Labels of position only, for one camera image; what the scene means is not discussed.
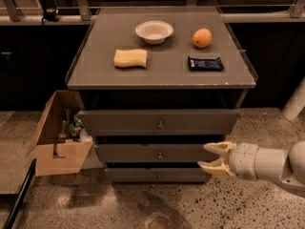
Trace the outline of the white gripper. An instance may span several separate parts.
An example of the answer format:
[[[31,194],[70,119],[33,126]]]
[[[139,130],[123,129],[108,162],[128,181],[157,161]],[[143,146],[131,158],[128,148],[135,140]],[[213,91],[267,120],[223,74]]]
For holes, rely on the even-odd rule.
[[[199,167],[214,177],[234,177],[244,180],[256,180],[254,160],[258,146],[249,143],[235,144],[231,141],[207,143],[203,148],[222,158],[212,162],[198,161]]]

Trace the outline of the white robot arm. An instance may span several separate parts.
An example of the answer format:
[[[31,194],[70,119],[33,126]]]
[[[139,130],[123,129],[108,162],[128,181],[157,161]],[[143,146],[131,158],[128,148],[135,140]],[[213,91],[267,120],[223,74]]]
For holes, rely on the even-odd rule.
[[[305,142],[290,150],[262,148],[251,143],[229,141],[208,143],[207,152],[219,156],[212,162],[198,161],[200,168],[215,177],[264,180],[282,190],[305,198]]]

